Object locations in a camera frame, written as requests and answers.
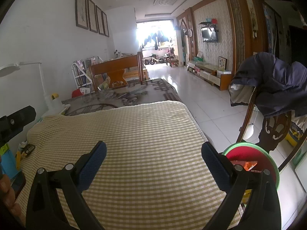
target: human hand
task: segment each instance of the human hand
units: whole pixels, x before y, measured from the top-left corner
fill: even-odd
[[[0,199],[13,216],[19,217],[21,215],[21,208],[15,203],[15,192],[11,187],[10,178],[6,174],[0,179]]]

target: panda plush toy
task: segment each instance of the panda plush toy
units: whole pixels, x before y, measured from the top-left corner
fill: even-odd
[[[114,55],[115,55],[115,58],[121,58],[121,57],[123,57],[122,53],[119,52],[118,50],[116,50],[116,51],[114,52]]]

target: wooden chair back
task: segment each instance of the wooden chair back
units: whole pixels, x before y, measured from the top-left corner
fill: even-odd
[[[245,119],[239,133],[237,143],[244,141],[243,136],[245,134],[246,128],[251,120],[251,115],[255,106],[255,100],[257,96],[257,89],[254,90],[250,103],[248,105],[248,110],[245,115]],[[278,116],[264,118],[262,122],[262,129],[259,134],[259,142],[256,144],[266,152],[275,150],[277,145],[286,137],[291,126],[291,112],[282,113]],[[295,156],[295,154],[300,150],[302,144],[307,139],[307,130],[303,133],[302,137],[298,141],[297,145],[294,147],[289,156],[283,161],[283,163],[278,167],[281,171]]]
[[[137,55],[90,66],[89,71],[95,92],[98,92],[98,83],[95,78],[96,75],[107,73],[110,78],[109,88],[121,87],[128,84],[124,79],[123,74],[125,73],[125,68],[131,67],[138,67],[139,81],[144,81],[142,52],[138,52]]]

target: wooden cabinet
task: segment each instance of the wooden cabinet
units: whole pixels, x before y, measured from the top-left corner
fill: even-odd
[[[194,73],[197,77],[208,81],[212,85],[217,85],[220,91],[225,91],[228,89],[230,82],[232,80],[231,74],[221,74],[221,77],[216,76],[216,71],[218,70],[217,66],[212,64],[200,64],[199,62],[189,61],[189,67],[193,69],[197,69],[200,71],[198,73]]]

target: metal screw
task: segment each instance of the metal screw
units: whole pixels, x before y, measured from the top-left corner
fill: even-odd
[[[242,171],[242,170],[243,170],[243,167],[242,167],[241,165],[239,165],[239,164],[236,164],[236,165],[234,166],[234,169],[237,170],[237,171]]]
[[[65,166],[65,169],[66,169],[66,170],[72,170],[73,167],[74,167],[74,165],[71,164],[71,163],[69,163],[69,164],[67,164],[67,165]]]
[[[39,168],[39,169],[37,170],[37,173],[38,173],[38,174],[42,174],[44,171],[45,171],[44,168]]]
[[[269,171],[269,170],[264,170],[263,172],[264,172],[264,174],[266,174],[266,175],[270,175],[270,171]]]

